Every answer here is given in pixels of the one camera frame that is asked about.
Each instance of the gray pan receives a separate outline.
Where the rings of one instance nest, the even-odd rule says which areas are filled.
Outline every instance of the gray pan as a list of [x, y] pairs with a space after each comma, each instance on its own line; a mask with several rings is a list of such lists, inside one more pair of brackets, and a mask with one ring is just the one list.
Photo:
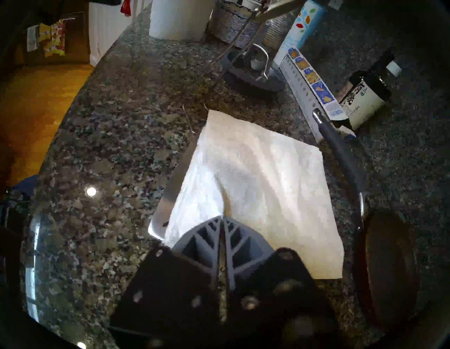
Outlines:
[[359, 199], [354, 275], [360, 305], [372, 323], [395, 329], [411, 316], [419, 285], [409, 226], [393, 211], [369, 210], [366, 173], [321, 111], [313, 116]]

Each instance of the white cap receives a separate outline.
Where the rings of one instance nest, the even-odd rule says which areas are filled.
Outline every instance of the white cap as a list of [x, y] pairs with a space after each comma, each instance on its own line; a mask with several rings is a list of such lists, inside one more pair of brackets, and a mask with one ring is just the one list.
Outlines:
[[401, 68], [395, 63], [394, 61], [391, 61], [386, 68], [391, 72], [391, 74], [395, 77], [399, 76], [401, 73]]

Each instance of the red item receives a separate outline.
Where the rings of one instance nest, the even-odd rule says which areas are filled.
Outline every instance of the red item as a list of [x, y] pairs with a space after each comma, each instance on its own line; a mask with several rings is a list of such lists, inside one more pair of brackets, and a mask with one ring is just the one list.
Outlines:
[[130, 0], [123, 0], [120, 12], [122, 12], [126, 17], [131, 16]]

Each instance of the black metal bracket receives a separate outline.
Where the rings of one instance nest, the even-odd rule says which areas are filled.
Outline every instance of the black metal bracket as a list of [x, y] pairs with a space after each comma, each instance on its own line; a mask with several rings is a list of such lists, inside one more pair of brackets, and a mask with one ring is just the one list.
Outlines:
[[[219, 321], [221, 241], [228, 282]], [[326, 297], [291, 249], [274, 251], [251, 228], [216, 217], [172, 250], [152, 250], [110, 319], [120, 348], [291, 346], [334, 348], [338, 324]]]

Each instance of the white paper towel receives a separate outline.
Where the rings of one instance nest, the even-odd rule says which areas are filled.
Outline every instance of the white paper towel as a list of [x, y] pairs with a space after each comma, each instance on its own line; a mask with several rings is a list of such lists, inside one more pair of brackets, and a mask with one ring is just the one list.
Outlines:
[[173, 247], [219, 215], [295, 250], [315, 279], [342, 277], [322, 153], [314, 146], [210, 110], [166, 230]]
[[149, 35], [166, 40], [199, 41], [215, 0], [153, 0]]

